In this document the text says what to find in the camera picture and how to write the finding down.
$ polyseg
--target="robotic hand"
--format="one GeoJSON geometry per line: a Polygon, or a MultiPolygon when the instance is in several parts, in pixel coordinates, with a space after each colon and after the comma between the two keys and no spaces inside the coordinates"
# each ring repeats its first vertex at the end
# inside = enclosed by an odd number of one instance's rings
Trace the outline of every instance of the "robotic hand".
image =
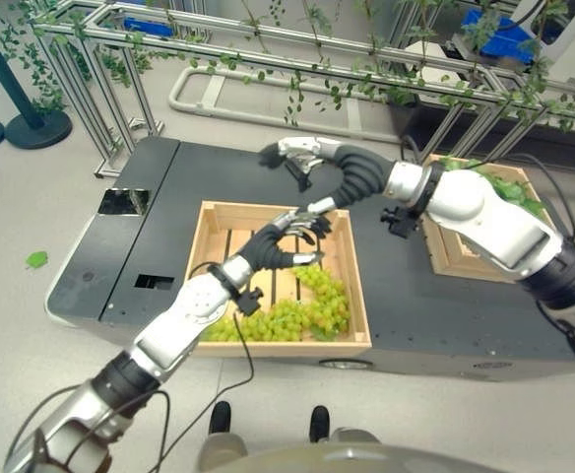
{"type": "Polygon", "coordinates": [[[458,232],[482,258],[538,301],[575,354],[575,242],[502,200],[477,172],[445,171],[439,163],[427,168],[392,164],[370,151],[325,138],[286,138],[261,155],[263,166],[275,168],[285,162],[301,191],[313,169],[326,162],[340,167],[345,180],[319,201],[320,208],[344,207],[383,193],[401,203],[381,216],[392,234],[408,237],[423,213],[458,232]]]}
{"type": "Polygon", "coordinates": [[[193,277],[173,305],[157,316],[93,379],[84,382],[29,438],[8,453],[4,472],[103,473],[110,466],[108,445],[130,427],[134,415],[195,348],[201,332],[223,316],[233,299],[250,313],[261,291],[239,292],[255,271],[317,262],[322,253],[287,253],[277,242],[285,235],[311,238],[330,231],[314,212],[289,211],[257,232],[224,264],[193,277]]]}

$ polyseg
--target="artificial vine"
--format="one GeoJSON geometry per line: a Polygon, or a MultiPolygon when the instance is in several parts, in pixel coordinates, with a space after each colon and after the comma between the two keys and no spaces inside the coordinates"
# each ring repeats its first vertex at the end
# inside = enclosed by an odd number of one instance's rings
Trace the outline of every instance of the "artificial vine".
{"type": "MultiPolygon", "coordinates": [[[[456,4],[454,0],[403,0],[408,2],[415,2],[419,8],[418,24],[411,27],[408,35],[412,39],[417,39],[421,44],[422,59],[415,66],[413,70],[406,70],[404,67],[398,67],[394,62],[384,61],[381,59],[380,51],[386,46],[384,38],[375,32],[374,20],[378,15],[375,2],[372,0],[355,0],[355,6],[366,17],[369,24],[369,31],[367,32],[367,41],[370,44],[370,51],[368,59],[363,61],[357,58],[351,67],[358,78],[351,81],[335,81],[332,79],[324,80],[325,88],[328,91],[328,96],[314,105],[318,111],[323,112],[332,107],[335,110],[340,110],[343,106],[344,98],[350,98],[351,94],[361,93],[367,96],[372,101],[382,100],[383,102],[393,102],[397,104],[407,104],[415,100],[415,92],[417,87],[422,88],[426,82],[423,78],[423,68],[427,62],[427,44],[436,36],[435,31],[428,24],[428,17],[430,9],[439,6],[449,6],[456,4]],[[378,87],[373,83],[373,76],[378,79],[397,79],[398,84],[390,85],[387,87],[378,87]]],[[[543,8],[538,18],[533,24],[533,30],[536,32],[536,37],[523,44],[523,47],[529,48],[533,52],[534,60],[525,71],[526,83],[519,90],[510,91],[503,94],[500,104],[504,107],[504,114],[510,115],[513,112],[517,114],[520,120],[525,123],[532,123],[540,116],[540,94],[542,94],[547,86],[548,62],[541,57],[540,41],[543,31],[548,19],[563,15],[566,12],[566,0],[544,0],[543,8]]],[[[270,53],[269,48],[262,36],[261,24],[265,19],[276,27],[280,27],[283,23],[283,18],[286,14],[287,1],[286,0],[271,0],[269,5],[270,15],[256,16],[249,7],[247,0],[240,0],[247,18],[242,20],[242,23],[252,27],[252,35],[247,39],[252,39],[253,36],[259,42],[261,50],[264,53],[270,53]]],[[[479,51],[486,42],[493,37],[496,33],[499,24],[499,11],[494,2],[491,0],[480,0],[483,14],[480,16],[478,22],[474,25],[464,27],[465,38],[473,50],[479,51]]],[[[342,0],[336,0],[335,12],[333,21],[337,22],[340,18],[342,0]]],[[[146,4],[150,6],[153,0],[147,0],[146,4]]],[[[332,35],[332,21],[327,17],[325,12],[315,4],[315,0],[301,0],[302,10],[304,12],[304,19],[314,37],[314,46],[318,54],[318,62],[311,64],[311,72],[315,75],[319,69],[328,69],[331,67],[331,59],[325,56],[322,49],[321,35],[332,35]]],[[[36,21],[41,23],[57,23],[57,19],[52,13],[38,12],[32,9],[31,3],[27,0],[21,0],[13,4],[8,4],[5,8],[10,11],[19,11],[21,14],[16,21],[7,21],[0,16],[0,47],[7,60],[19,60],[24,69],[32,70],[32,83],[39,89],[39,97],[33,99],[34,106],[41,111],[50,109],[58,109],[64,106],[62,102],[62,92],[56,78],[53,77],[51,70],[46,62],[42,59],[41,53],[36,44],[32,41],[27,41],[28,31],[26,30],[27,24],[32,24],[34,34],[42,34],[35,25],[33,17],[36,21]]],[[[185,40],[187,42],[202,42],[206,38],[202,34],[198,34],[193,29],[181,28],[176,22],[173,15],[165,10],[166,20],[171,28],[171,35],[176,39],[185,40]]],[[[74,35],[77,39],[86,38],[84,32],[84,13],[75,11],[67,15],[68,22],[72,25],[74,35]]],[[[104,25],[112,29],[119,29],[122,26],[119,19],[111,19],[104,25]]],[[[144,34],[141,32],[129,31],[126,35],[126,40],[132,45],[132,55],[139,73],[143,73],[152,69],[152,59],[170,57],[177,57],[180,60],[188,61],[192,68],[200,66],[201,58],[197,55],[187,56],[186,54],[170,53],[157,50],[150,50],[143,45],[144,34]]],[[[161,37],[163,41],[169,40],[168,37],[161,37]]],[[[85,58],[82,56],[80,50],[73,46],[67,36],[57,35],[54,39],[56,46],[65,47],[73,56],[78,68],[82,72],[85,81],[91,79],[91,71],[88,68],[85,58]]],[[[51,53],[54,51],[54,46],[51,47],[51,53]]],[[[125,87],[130,87],[132,81],[129,77],[128,71],[125,67],[125,62],[119,55],[119,50],[116,47],[100,46],[100,57],[103,66],[109,71],[110,77],[113,82],[122,84],[125,87]]],[[[217,68],[222,67],[228,70],[235,70],[242,62],[239,54],[225,54],[220,58],[208,60],[207,72],[214,74],[217,68]]],[[[267,76],[272,74],[271,69],[254,71],[251,74],[243,76],[242,81],[244,84],[249,84],[253,81],[262,82],[267,76]]],[[[305,93],[301,85],[306,82],[304,71],[293,71],[289,74],[288,81],[288,104],[284,112],[284,122],[291,126],[298,126],[298,114],[303,110],[305,93]]],[[[474,96],[475,91],[487,90],[486,86],[481,84],[481,79],[478,74],[478,61],[475,61],[470,70],[467,80],[457,80],[454,82],[450,74],[445,74],[441,77],[441,82],[448,83],[459,91],[455,96],[440,94],[438,99],[448,105],[461,104],[466,108],[473,108],[475,105],[468,101],[474,96]]],[[[575,110],[575,95],[569,96],[562,95],[558,100],[542,101],[542,104],[549,107],[550,111],[560,115],[561,111],[575,110]]],[[[573,126],[573,120],[567,116],[559,118],[559,126],[564,131],[569,131],[573,126]]]]}
{"type": "Polygon", "coordinates": [[[28,36],[26,27],[34,13],[30,2],[10,3],[6,8],[15,12],[17,17],[13,23],[0,14],[0,49],[3,57],[7,62],[18,59],[23,69],[31,71],[32,84],[38,89],[38,96],[32,98],[32,105],[38,113],[63,109],[66,105],[58,80],[42,58],[38,46],[28,36]]]}

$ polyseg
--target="black shoe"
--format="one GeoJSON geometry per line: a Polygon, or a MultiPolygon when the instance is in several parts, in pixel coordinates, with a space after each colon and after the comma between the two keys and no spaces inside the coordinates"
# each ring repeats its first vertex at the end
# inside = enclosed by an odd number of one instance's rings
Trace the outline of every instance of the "black shoe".
{"type": "Polygon", "coordinates": [[[230,404],[220,401],[213,408],[209,421],[209,434],[230,431],[230,404]]]}
{"type": "Polygon", "coordinates": [[[325,406],[316,406],[309,421],[309,441],[316,443],[329,436],[329,411],[325,406]]]}

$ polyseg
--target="wooden crate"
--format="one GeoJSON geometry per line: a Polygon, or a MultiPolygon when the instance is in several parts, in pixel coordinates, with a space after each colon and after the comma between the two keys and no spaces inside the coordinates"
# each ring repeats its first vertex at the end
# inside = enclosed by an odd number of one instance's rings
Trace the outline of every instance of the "wooden crate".
{"type": "MultiPolygon", "coordinates": [[[[224,261],[234,254],[252,236],[253,232],[268,224],[282,212],[292,207],[274,205],[238,204],[230,202],[203,201],[200,206],[198,225],[185,279],[189,271],[204,261],[224,261]]],[[[351,319],[349,333],[339,335],[334,342],[319,342],[313,338],[300,342],[249,342],[250,353],[256,357],[352,357],[370,348],[370,333],[366,309],[359,280],[357,258],[353,244],[349,211],[336,210],[327,218],[332,232],[317,244],[325,253],[322,267],[331,271],[333,277],[345,284],[351,319]]],[[[280,242],[285,251],[313,251],[316,246],[308,245],[302,238],[287,236],[280,242]]],[[[313,294],[304,286],[297,290],[296,278],[289,269],[263,270],[256,273],[251,288],[259,287],[264,297],[260,299],[262,309],[268,310],[273,302],[281,299],[312,301],[313,294]]],[[[224,316],[231,317],[235,304],[228,303],[224,316]]],[[[241,357],[244,351],[240,342],[200,342],[195,355],[216,357],[241,357]]]]}
{"type": "MultiPolygon", "coordinates": [[[[430,156],[426,163],[440,159],[440,156],[430,156]]],[[[493,175],[502,177],[512,182],[530,184],[528,176],[521,168],[503,165],[484,165],[482,169],[493,175]]],[[[529,198],[540,200],[532,185],[526,186],[526,194],[529,198]]],[[[543,220],[554,228],[550,215],[543,210],[543,220]]],[[[432,269],[436,274],[457,276],[461,278],[482,279],[499,283],[511,283],[504,278],[502,273],[490,263],[482,260],[468,246],[466,246],[459,234],[451,230],[445,230],[437,226],[425,214],[421,218],[421,225],[425,233],[425,242],[429,250],[432,269]]]]}

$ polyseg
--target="metal frame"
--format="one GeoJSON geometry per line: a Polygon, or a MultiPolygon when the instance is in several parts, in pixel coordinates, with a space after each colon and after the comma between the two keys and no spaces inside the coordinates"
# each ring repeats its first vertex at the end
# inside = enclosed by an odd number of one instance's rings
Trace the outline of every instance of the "metal frame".
{"type": "MultiPolygon", "coordinates": [[[[136,68],[132,66],[133,61],[131,51],[128,48],[133,47],[130,41],[126,38],[126,32],[119,30],[110,30],[103,28],[101,24],[111,15],[115,16],[131,16],[136,19],[155,21],[161,23],[169,23],[172,21],[177,26],[193,31],[207,32],[224,32],[228,34],[237,34],[242,37],[254,36],[255,29],[251,26],[245,25],[239,21],[208,17],[204,15],[197,15],[192,13],[180,11],[168,11],[158,8],[149,8],[145,6],[138,6],[133,4],[115,3],[101,5],[95,0],[64,0],[58,4],[57,9],[53,12],[55,17],[60,17],[63,13],[73,8],[74,6],[87,6],[95,8],[89,15],[87,15],[82,23],[83,34],[86,36],[78,40],[78,45],[83,51],[85,58],[89,62],[92,73],[96,78],[96,83],[99,86],[108,110],[115,122],[116,128],[121,135],[121,138],[129,151],[134,149],[134,141],[128,127],[123,110],[116,98],[116,94],[107,78],[106,73],[101,67],[98,57],[97,49],[100,44],[107,46],[117,46],[122,49],[124,60],[129,66],[130,77],[132,80],[132,87],[134,88],[135,95],[139,101],[141,111],[144,114],[144,121],[147,123],[150,133],[158,131],[150,107],[145,96],[145,91],[141,85],[141,80],[136,73],[136,68]]],[[[74,37],[75,33],[72,26],[67,24],[38,24],[37,28],[42,29],[48,37],[53,37],[57,34],[74,37]]],[[[343,53],[350,52],[355,57],[363,58],[368,62],[372,45],[369,43],[349,41],[339,39],[336,37],[318,36],[313,34],[306,34],[302,32],[294,32],[275,27],[259,26],[258,32],[263,38],[275,39],[291,44],[308,44],[315,47],[316,41],[320,47],[330,51],[341,51],[343,53]]],[[[286,58],[274,54],[259,53],[252,50],[242,50],[234,47],[225,47],[214,44],[187,42],[183,39],[177,38],[160,38],[155,35],[146,34],[143,36],[142,44],[144,46],[157,48],[169,52],[184,51],[191,53],[195,56],[219,60],[222,55],[237,58],[241,63],[256,67],[256,68],[273,68],[276,70],[284,71],[299,71],[308,76],[328,77],[336,80],[350,80],[357,83],[364,80],[368,75],[368,82],[378,87],[397,86],[404,88],[411,93],[427,94],[433,97],[448,95],[458,98],[465,102],[470,102],[479,109],[479,116],[472,124],[468,132],[461,139],[461,142],[456,145],[456,150],[461,155],[466,155],[473,150],[475,142],[484,137],[491,127],[496,123],[499,113],[503,105],[502,93],[506,92],[500,78],[509,78],[515,81],[516,84],[521,85],[522,78],[512,71],[491,68],[483,65],[475,65],[471,61],[450,59],[435,56],[423,57],[420,53],[409,52],[403,49],[394,47],[383,47],[377,51],[378,58],[383,61],[391,63],[402,64],[405,66],[419,66],[425,65],[449,71],[451,73],[460,73],[469,76],[472,70],[476,70],[477,77],[479,77],[479,84],[483,85],[485,90],[474,90],[471,97],[465,95],[465,91],[456,89],[453,85],[443,83],[425,83],[418,84],[418,81],[409,81],[405,77],[387,76],[375,74],[371,71],[358,70],[355,71],[349,67],[331,66],[329,68],[317,67],[312,68],[312,62],[299,60],[296,58],[286,58]]],[[[71,81],[71,74],[64,76],[67,80],[71,81]]],[[[552,84],[554,87],[569,92],[575,93],[575,86],[564,84],[552,84]]],[[[509,103],[509,107],[514,109],[522,108],[530,112],[537,112],[539,116],[555,115],[572,118],[575,120],[575,110],[563,110],[561,113],[553,113],[550,110],[544,110],[541,105],[529,106],[523,103],[509,103]]],[[[455,124],[457,118],[462,112],[462,107],[455,105],[441,126],[437,129],[428,145],[423,150],[423,155],[431,153],[441,142],[443,137],[449,132],[451,127],[455,124]]],[[[530,126],[515,126],[513,130],[504,138],[503,143],[500,143],[500,149],[507,149],[514,146],[519,139],[521,139],[530,126]]]]}

